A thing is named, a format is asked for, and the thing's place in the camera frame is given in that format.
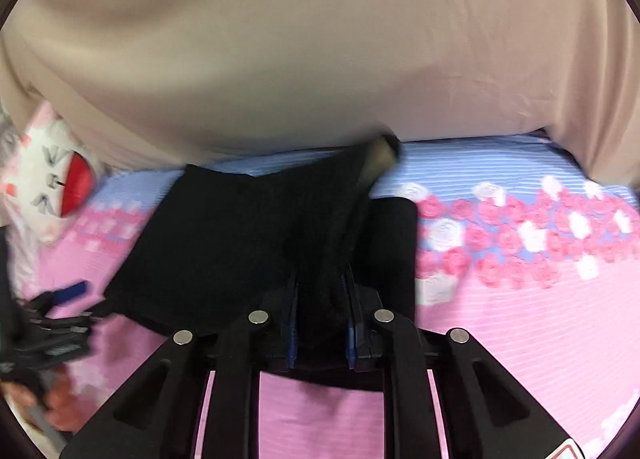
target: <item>triangular cutout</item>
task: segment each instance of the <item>triangular cutout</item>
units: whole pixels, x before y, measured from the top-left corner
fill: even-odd
[[[140,430],[146,429],[156,410],[168,373],[169,362],[161,360],[145,381],[113,412],[114,418]]]
[[[529,409],[519,402],[483,361],[474,362],[473,367],[494,426],[501,428],[529,416]]]

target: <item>sticker with red border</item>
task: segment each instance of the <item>sticker with red border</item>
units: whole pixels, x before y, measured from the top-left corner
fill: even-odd
[[[575,441],[567,439],[546,459],[584,459],[584,456]]]

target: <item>metal screw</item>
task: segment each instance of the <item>metal screw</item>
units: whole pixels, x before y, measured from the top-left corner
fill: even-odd
[[[382,322],[382,323],[389,323],[391,321],[393,321],[393,319],[395,318],[395,315],[393,313],[393,311],[389,311],[388,309],[378,309],[374,314],[373,317],[378,321],[378,322]]]
[[[186,329],[178,331],[176,334],[174,334],[174,342],[178,345],[188,344],[192,339],[193,334],[191,333],[191,331],[187,331]]]
[[[454,329],[449,333],[449,337],[459,344],[466,344],[469,341],[469,333],[464,329]]]
[[[262,309],[258,309],[257,311],[252,311],[249,314],[249,322],[252,324],[264,324],[269,319],[269,313],[263,311]]]

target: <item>white plush pillow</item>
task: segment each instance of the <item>white plush pillow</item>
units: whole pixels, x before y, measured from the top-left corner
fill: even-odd
[[[55,242],[93,193],[104,172],[100,161],[71,133],[49,102],[38,107],[7,164],[0,188],[45,243]]]

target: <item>beige sheet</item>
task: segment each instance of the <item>beige sheet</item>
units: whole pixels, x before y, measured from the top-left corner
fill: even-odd
[[[640,186],[640,25],[625,0],[20,0],[0,97],[40,96],[132,168],[547,127]]]

